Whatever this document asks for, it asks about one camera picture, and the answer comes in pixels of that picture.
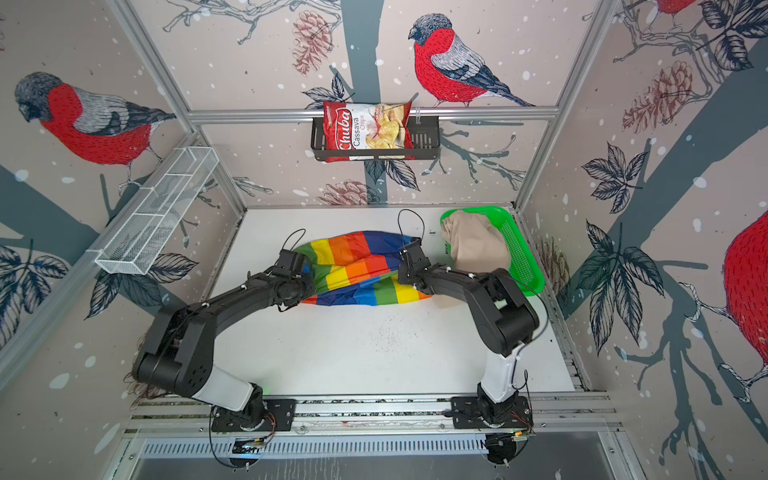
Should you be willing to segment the rainbow striped shorts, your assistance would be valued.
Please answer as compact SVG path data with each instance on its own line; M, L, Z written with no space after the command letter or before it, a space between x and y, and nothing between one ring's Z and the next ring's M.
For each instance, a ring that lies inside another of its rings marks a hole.
M296 248L307 257L315 294L306 304L386 306L418 302L429 296L398 282L400 250L415 239L382 231L358 231L311 241Z

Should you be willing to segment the beige shorts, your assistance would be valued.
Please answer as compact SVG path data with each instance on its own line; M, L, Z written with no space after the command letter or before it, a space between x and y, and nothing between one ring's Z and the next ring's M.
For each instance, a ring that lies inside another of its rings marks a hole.
M459 270L488 273L511 265L506 240L484 215L454 211L441 221L441 233Z

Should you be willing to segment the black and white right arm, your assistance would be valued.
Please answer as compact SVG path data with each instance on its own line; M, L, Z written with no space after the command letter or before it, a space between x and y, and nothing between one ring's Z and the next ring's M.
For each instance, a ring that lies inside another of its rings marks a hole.
M539 316L508 271L471 273L433 264L416 239L399 250L398 281L427 295L464 302L488 356L473 396L454 397L445 414L456 429L533 432L527 377L521 353L540 328Z

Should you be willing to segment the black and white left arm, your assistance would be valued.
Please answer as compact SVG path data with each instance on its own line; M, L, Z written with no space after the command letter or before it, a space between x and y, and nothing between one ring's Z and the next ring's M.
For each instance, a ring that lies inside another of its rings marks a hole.
M149 328L133 363L137 382L212 407L225 431L275 427L263 388L214 361L217 337L260 310L283 312L315 294L307 256L283 249L274 265L211 299L162 310Z

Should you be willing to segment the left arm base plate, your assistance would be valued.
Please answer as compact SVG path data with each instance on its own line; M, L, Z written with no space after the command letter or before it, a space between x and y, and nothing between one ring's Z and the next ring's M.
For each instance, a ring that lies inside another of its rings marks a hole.
M249 402L241 411L215 407L210 430L237 434L287 432L292 428L295 409L293 399L262 398Z

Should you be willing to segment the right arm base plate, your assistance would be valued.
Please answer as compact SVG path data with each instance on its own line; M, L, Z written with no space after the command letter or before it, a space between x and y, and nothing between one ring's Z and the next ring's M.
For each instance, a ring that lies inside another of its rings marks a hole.
M518 429L533 427L529 399L516 394L501 403L485 396L453 397L444 415L451 418L455 429Z

